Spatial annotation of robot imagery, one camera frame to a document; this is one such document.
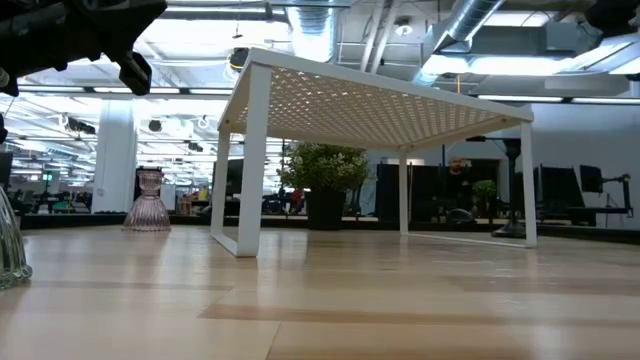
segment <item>cable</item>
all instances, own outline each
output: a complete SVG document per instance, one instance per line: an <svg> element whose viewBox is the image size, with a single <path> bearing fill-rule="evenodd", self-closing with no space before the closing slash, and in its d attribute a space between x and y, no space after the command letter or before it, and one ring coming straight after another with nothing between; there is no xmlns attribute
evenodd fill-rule
<svg viewBox="0 0 640 360"><path fill-rule="evenodd" d="M547 18L549 18L549 21L553 21L553 19L551 18L551 16L549 15L549 13L547 13L546 11L543 10L536 10L534 12L532 12L531 14L529 14L529 16L527 16L526 19L524 19L524 21L522 22L522 24L520 24L520 26L524 26L524 24L527 23L527 21L529 21L529 19L531 19L533 17L533 15L537 14L537 13L543 13L545 15L547 15Z"/></svg>

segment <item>clear glass vase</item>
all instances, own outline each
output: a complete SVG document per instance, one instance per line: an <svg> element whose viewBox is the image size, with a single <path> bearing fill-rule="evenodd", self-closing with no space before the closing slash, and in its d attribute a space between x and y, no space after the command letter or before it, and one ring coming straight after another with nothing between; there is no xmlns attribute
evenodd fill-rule
<svg viewBox="0 0 640 360"><path fill-rule="evenodd" d="M133 203L124 229L128 231L171 231L169 213L158 196L162 173L160 171L139 171L142 195Z"/></svg>
<svg viewBox="0 0 640 360"><path fill-rule="evenodd" d="M0 290L18 285L32 274L11 203L0 187Z"/></svg>

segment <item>person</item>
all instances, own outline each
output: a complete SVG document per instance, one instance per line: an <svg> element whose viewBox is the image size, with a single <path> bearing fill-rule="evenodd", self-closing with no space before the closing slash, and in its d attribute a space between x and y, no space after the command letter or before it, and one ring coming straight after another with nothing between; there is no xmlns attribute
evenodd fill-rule
<svg viewBox="0 0 640 360"><path fill-rule="evenodd" d="M297 215L302 211L302 207L304 206L304 189L295 189L291 194L291 209L289 210L290 215Z"/></svg>
<svg viewBox="0 0 640 360"><path fill-rule="evenodd" d="M471 210L473 206L473 181L465 162L466 160L459 157L453 157L449 160L445 195L447 198L455 200L458 208Z"/></svg>

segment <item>wooden floor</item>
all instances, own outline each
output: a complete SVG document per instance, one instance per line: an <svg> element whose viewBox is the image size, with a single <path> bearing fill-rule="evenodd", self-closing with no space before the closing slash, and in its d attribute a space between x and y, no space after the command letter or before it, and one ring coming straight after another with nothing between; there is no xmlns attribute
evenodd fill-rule
<svg viewBox="0 0 640 360"><path fill-rule="evenodd" d="M631 245L266 230L235 259L205 227L25 237L34 277L0 292L2 360L640 359Z"/></svg>

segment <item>ceiling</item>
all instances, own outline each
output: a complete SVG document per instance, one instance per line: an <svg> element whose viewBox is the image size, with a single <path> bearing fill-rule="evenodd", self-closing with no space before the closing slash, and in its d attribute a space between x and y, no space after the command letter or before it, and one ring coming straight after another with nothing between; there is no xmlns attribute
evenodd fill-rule
<svg viewBox="0 0 640 360"><path fill-rule="evenodd" d="M216 0L202 0L198 6L215 4ZM365 40L370 31L375 0L354 1L347 7L333 8L338 26L333 62L346 67L359 68ZM424 53L422 44L430 24L446 19L453 1L406 0L397 16L409 17L412 32L401 36L391 32L383 53L384 65L378 74L411 81L420 71ZM575 22L585 1L508 0L489 18L485 26L540 27L550 19L562 15L562 21ZM153 87L170 88L233 88L238 73L228 66L227 58L237 47L262 47L294 53L294 35L289 24L279 21L235 20L179 20L160 18L138 38L135 50L141 53L153 68ZM50 69L22 78L25 85L46 86L115 86L119 68L107 58L91 62L87 59L69 64L64 72ZM479 94L546 94L580 93L583 95L615 96L628 90L624 76L598 74L590 76L499 76L491 74L444 74L433 84L448 91ZM66 130L61 114L83 121L99 131L101 104L108 94L85 96L56 96L22 92L18 98L0 96L0 111L11 105L6 127L13 140L7 147L16 152L15 169L37 166L48 168L48 163L78 164L87 171L90 180L95 163L96 137ZM165 98L135 98L137 110L145 114L140 124L138 146L139 165L162 166L172 181L182 183L207 182L211 179L216 154L217 122L224 110L224 96L216 100ZM150 120L160 120L163 130L152 132ZM17 139L18 136L38 137L34 141ZM196 142L202 152L190 151L185 141ZM233 138L232 156L242 156L242 137ZM268 181L277 182L276 168L280 167L282 143L271 139L267 149ZM69 177L69 181L78 180Z"/></svg>

